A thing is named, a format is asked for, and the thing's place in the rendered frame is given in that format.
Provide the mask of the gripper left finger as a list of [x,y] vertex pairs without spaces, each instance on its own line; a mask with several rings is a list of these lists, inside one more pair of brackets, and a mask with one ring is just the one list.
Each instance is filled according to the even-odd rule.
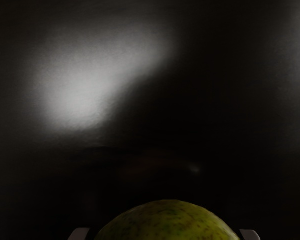
[[87,227],[76,228],[67,240],[86,240],[89,231],[90,228]]

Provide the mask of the speckled yellow-green round fruit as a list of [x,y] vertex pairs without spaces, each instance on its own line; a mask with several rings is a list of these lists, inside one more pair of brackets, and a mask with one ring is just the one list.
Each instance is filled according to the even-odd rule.
[[109,222],[93,240],[240,240],[209,210],[180,200],[134,207]]

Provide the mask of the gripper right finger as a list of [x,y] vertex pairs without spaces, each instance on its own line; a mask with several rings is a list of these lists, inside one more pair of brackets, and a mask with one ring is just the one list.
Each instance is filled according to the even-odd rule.
[[244,240],[261,240],[258,233],[252,229],[239,230]]

